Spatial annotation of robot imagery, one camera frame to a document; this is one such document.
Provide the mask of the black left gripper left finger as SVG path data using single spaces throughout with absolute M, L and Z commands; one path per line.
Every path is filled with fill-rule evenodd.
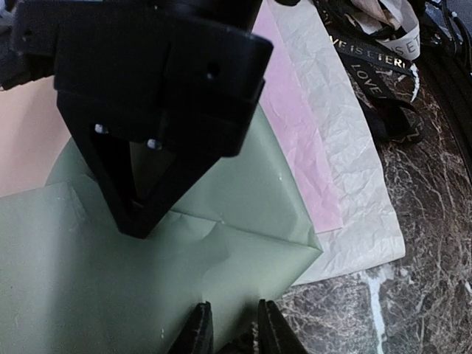
M 198 303 L 192 310 L 168 354 L 212 354 L 214 327 L 209 302 Z

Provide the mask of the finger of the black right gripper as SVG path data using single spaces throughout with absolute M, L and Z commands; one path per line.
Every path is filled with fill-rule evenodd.
M 223 155 L 203 150 L 172 152 L 130 142 L 129 235 L 146 238 L 165 214 Z
M 131 237 L 146 238 L 123 116 L 105 103 L 64 91 L 58 92 L 57 107 L 93 172 L 118 229 Z

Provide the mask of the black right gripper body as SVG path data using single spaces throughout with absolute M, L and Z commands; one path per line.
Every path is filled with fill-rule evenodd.
M 239 154 L 273 46 L 241 29 L 140 4 L 23 1 L 14 49 L 50 57 L 72 135 L 95 125 L 175 152 Z

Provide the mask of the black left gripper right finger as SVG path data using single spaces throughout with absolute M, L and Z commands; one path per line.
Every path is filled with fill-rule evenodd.
M 274 301 L 259 301 L 257 326 L 259 353 L 306 354 L 306 349 Z

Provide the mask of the peach green wrapping paper sheet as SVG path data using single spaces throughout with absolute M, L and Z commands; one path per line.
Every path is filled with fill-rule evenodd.
M 165 353 L 200 302 L 221 347 L 320 255 L 261 109 L 240 155 L 140 240 L 117 230 L 55 101 L 50 79 L 1 94 L 3 353 Z

